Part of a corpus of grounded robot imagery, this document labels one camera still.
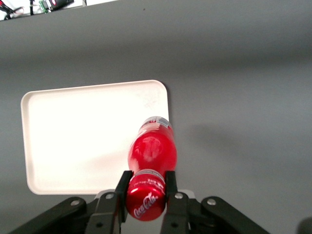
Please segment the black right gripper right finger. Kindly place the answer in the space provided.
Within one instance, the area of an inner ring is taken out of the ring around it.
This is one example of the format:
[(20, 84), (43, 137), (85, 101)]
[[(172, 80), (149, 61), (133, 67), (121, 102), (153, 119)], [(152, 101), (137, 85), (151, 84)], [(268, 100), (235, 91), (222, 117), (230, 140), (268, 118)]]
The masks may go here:
[(188, 197), (179, 192), (176, 173), (167, 171), (166, 177), (166, 212), (162, 221), (161, 234), (188, 234)]

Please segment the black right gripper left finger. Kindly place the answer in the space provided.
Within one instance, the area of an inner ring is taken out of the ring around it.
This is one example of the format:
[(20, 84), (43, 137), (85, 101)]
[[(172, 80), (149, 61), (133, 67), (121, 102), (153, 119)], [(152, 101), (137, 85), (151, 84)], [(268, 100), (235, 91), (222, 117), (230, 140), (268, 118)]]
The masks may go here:
[(104, 192), (90, 216), (86, 234), (119, 234), (127, 217), (125, 201), (132, 171), (124, 171), (115, 190)]

